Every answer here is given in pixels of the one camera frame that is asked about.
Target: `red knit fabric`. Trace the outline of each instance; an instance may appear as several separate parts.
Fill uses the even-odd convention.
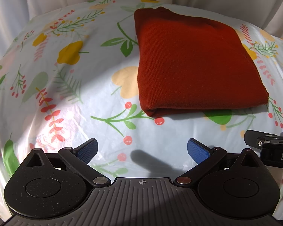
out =
[[[139,100],[148,116],[268,103],[257,68],[233,28],[163,7],[138,9],[134,19]]]

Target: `gray grooved plate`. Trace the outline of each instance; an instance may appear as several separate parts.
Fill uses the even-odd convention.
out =
[[[279,226],[271,216],[234,220],[205,208],[189,188],[167,178],[117,178],[95,188],[76,211],[49,220],[11,218],[6,226]]]

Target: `crosshair symbol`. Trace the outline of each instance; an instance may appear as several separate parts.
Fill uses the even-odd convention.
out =
[[[144,184],[146,184],[147,182],[146,182],[145,180],[140,180],[138,183],[144,185]]]

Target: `triangular cutout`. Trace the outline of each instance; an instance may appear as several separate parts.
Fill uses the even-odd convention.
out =
[[[241,165],[246,167],[259,167],[259,164],[251,154],[245,155]]]
[[[42,162],[40,159],[40,156],[38,154],[33,154],[32,158],[27,164],[27,167],[37,167],[37,166],[42,166]]]

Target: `folded garment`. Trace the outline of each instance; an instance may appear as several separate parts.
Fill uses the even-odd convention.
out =
[[[264,105],[268,92],[235,30],[168,9],[134,13],[142,110],[162,116]]]

